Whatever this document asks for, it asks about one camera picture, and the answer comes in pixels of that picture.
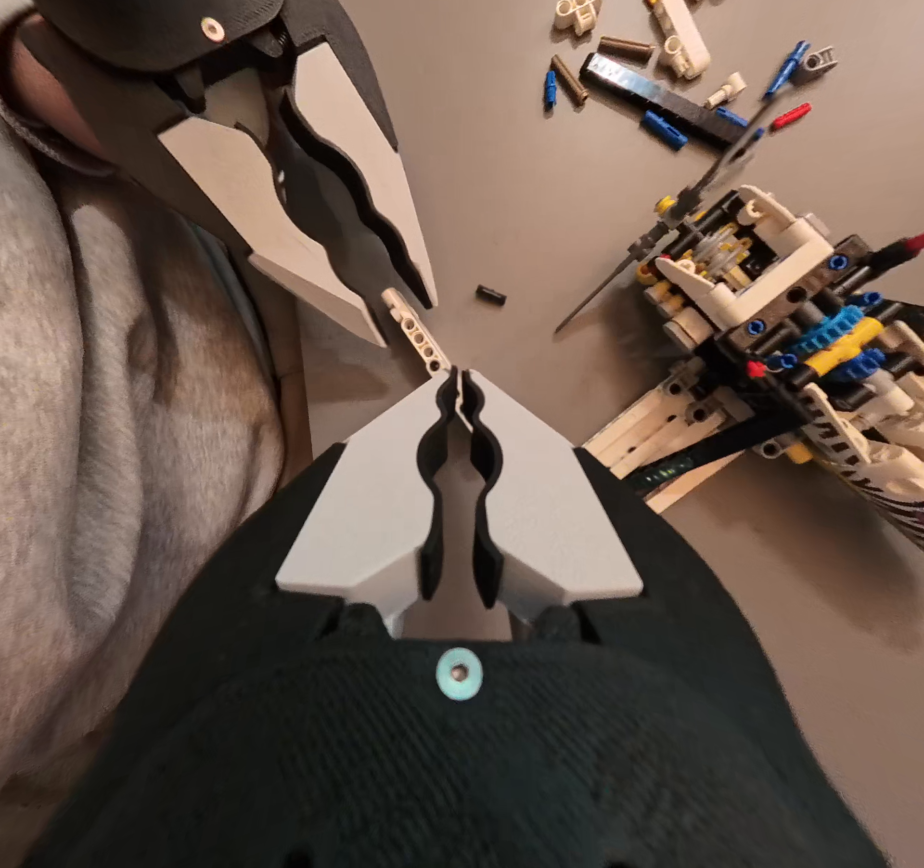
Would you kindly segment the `white small lego pin connector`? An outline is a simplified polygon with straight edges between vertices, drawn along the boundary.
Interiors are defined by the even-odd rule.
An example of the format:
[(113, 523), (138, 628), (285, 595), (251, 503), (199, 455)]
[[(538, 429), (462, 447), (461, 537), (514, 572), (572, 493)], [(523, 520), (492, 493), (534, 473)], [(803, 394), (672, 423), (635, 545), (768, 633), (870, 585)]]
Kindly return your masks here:
[(739, 72), (730, 74), (722, 85), (714, 91), (703, 103), (708, 110), (715, 110), (722, 105), (732, 102), (746, 88), (745, 78)]

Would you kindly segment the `white long lego beam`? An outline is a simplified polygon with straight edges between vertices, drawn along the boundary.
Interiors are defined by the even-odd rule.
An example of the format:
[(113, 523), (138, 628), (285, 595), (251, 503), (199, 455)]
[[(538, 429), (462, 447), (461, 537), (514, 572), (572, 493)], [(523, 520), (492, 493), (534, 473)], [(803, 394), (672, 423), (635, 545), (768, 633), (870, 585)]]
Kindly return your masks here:
[(388, 287), (382, 292), (381, 298), (388, 313), (421, 358), (428, 374), (435, 376), (441, 372), (450, 372), (452, 369), (450, 359), (403, 294), (394, 287)]

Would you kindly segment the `person's left forearm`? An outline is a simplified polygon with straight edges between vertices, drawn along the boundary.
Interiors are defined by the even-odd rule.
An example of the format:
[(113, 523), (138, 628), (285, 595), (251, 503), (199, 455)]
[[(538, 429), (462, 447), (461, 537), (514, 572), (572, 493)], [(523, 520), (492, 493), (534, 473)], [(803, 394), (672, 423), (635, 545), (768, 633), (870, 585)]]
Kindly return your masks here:
[(1, 0), (2, 177), (45, 162), (137, 185), (110, 160), (63, 85), (29, 52), (23, 33), (41, 21), (31, 0)]

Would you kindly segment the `black long lego beam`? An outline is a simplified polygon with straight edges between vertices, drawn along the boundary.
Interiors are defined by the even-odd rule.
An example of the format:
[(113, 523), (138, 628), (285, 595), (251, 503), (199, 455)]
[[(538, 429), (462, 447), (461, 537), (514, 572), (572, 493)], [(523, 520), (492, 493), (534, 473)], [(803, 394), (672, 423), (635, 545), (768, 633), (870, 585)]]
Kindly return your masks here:
[(622, 65), (603, 53), (590, 53), (584, 61), (580, 80), (588, 87), (612, 96), (641, 110), (653, 111), (682, 131), (687, 137), (725, 150), (745, 132), (728, 125), (714, 114), (715, 110), (694, 104), (681, 94)]

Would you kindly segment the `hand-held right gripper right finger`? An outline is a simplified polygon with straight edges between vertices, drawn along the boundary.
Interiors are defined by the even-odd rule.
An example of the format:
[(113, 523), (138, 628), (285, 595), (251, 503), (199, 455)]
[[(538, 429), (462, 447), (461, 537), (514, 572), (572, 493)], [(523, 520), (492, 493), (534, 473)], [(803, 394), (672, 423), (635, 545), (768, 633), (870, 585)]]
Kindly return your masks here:
[(460, 379), (476, 502), (472, 568), (484, 607), (524, 623), (551, 607), (640, 596), (641, 575), (576, 448), (474, 370)]

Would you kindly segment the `white thick lego beam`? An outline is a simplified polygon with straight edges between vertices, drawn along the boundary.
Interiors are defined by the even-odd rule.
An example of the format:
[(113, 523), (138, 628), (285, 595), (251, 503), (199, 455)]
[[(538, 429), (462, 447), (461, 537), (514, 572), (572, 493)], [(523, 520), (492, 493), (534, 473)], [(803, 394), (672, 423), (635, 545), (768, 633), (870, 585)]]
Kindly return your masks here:
[(686, 0), (656, 0), (653, 17), (664, 33), (660, 65), (677, 78), (693, 80), (709, 67), (711, 54)]

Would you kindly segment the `blue long lego pin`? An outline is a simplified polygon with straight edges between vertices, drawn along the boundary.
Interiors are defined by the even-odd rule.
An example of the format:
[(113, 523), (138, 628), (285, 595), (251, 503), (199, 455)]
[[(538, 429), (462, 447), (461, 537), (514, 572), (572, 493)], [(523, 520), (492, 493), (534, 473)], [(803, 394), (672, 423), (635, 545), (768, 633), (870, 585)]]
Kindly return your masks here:
[(809, 52), (810, 47), (811, 44), (809, 41), (800, 41), (794, 46), (779, 68), (774, 72), (761, 98), (764, 102), (773, 99), (779, 90), (791, 80), (797, 67), (802, 63), (806, 54)]

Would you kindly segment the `lego helicopter model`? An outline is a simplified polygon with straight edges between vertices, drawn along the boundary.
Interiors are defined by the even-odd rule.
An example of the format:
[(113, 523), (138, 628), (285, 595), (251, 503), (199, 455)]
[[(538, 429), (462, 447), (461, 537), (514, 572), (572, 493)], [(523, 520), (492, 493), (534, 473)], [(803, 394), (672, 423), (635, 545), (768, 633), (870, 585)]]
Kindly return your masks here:
[(705, 206), (762, 134), (732, 117), (724, 154), (598, 287), (633, 265), (679, 359), (584, 447), (656, 511), (746, 451), (817, 464), (922, 547), (922, 307), (872, 288), (922, 235), (832, 243), (750, 185)]

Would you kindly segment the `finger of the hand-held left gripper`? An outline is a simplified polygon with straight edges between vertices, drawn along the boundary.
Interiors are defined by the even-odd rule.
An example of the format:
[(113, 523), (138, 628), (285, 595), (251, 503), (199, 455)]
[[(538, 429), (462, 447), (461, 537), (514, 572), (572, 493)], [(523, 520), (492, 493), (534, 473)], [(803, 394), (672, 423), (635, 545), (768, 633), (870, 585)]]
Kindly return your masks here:
[(191, 117), (160, 142), (247, 244), (249, 262), (354, 336), (387, 342), (362, 296), (349, 289), (328, 252), (285, 211), (268, 157), (245, 130)]
[(402, 159), (328, 42), (297, 58), (280, 113), (306, 156), (343, 183), (393, 271), (424, 308), (435, 308), (433, 267)]

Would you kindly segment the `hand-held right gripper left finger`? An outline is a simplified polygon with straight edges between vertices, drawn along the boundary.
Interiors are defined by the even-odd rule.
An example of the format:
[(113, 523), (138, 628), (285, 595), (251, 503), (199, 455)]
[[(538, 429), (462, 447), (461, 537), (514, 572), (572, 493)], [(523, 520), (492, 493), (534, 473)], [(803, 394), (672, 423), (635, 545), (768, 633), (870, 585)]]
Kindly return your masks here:
[(433, 597), (444, 557), (435, 483), (456, 414), (458, 372), (440, 370), (334, 448), (333, 469), (275, 582), (284, 592), (376, 609), (389, 635)]

